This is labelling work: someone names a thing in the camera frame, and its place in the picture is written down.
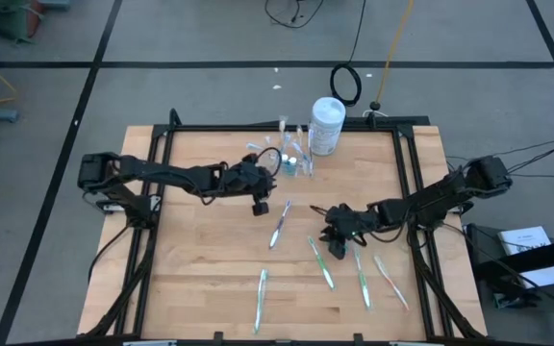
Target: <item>plastic bottle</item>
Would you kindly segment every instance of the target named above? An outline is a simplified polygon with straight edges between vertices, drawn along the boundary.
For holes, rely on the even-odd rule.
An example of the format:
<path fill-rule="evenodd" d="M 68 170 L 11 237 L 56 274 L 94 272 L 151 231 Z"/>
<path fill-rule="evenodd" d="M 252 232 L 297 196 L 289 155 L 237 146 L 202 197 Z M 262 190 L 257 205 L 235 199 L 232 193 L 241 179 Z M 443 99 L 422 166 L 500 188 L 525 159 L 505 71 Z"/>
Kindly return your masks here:
<path fill-rule="evenodd" d="M 331 155 L 337 147 L 341 127 L 345 119 L 345 106 L 333 97 L 322 97 L 315 101 L 312 112 L 314 138 L 312 151 L 315 155 Z"/>

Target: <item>wooden tabletop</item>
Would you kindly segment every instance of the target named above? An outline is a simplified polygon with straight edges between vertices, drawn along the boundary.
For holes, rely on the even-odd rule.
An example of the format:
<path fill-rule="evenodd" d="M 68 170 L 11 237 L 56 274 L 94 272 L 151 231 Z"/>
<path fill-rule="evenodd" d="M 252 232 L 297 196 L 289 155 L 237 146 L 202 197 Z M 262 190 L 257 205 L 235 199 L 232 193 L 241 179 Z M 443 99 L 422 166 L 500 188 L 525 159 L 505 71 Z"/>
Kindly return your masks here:
<path fill-rule="evenodd" d="M 145 159 L 151 129 L 128 128 L 122 154 Z M 170 164 L 236 163 L 248 153 L 247 142 L 262 143 L 265 136 L 277 138 L 276 133 L 258 132 L 176 133 Z M 447 173 L 438 128 L 416 127 L 415 141 L 424 183 L 432 184 Z M 407 152 L 404 157 L 409 167 Z M 410 186 L 414 186 L 411 169 L 408 172 Z M 227 339 L 351 340 L 354 333 L 362 333 L 369 341 L 424 339 L 415 270 L 405 236 L 391 244 L 369 239 L 362 250 L 372 311 L 365 310 L 351 254 L 337 260 L 328 253 L 326 243 L 316 243 L 337 286 L 331 292 L 307 241 L 308 235 L 318 238 L 325 227 L 323 217 L 310 210 L 310 204 L 330 208 L 347 203 L 364 210 L 367 203 L 401 197 L 390 134 L 342 133 L 332 156 L 315 158 L 313 179 L 280 175 L 277 186 L 268 199 L 270 213 L 259 217 L 251 212 L 249 196 L 217 199 L 204 207 L 197 197 L 166 188 L 142 337 L 210 339 L 221 331 Z M 129 187 L 140 191 L 139 182 Z M 288 199 L 292 207 L 283 233 L 269 251 L 268 242 Z M 455 216 L 447 222 L 459 224 Z M 107 216 L 100 248 L 124 224 L 123 214 Z M 119 293 L 131 234 L 96 264 L 79 333 L 93 327 Z M 435 237 L 446 292 L 474 328 L 485 334 L 463 237 L 448 229 L 438 229 Z M 375 253 L 407 299 L 409 311 L 381 277 L 372 260 Z M 260 332 L 253 335 L 263 268 L 269 274 L 264 316 Z M 430 298 L 436 334 L 441 334 L 432 293 Z M 130 311 L 136 302 L 134 296 Z"/>

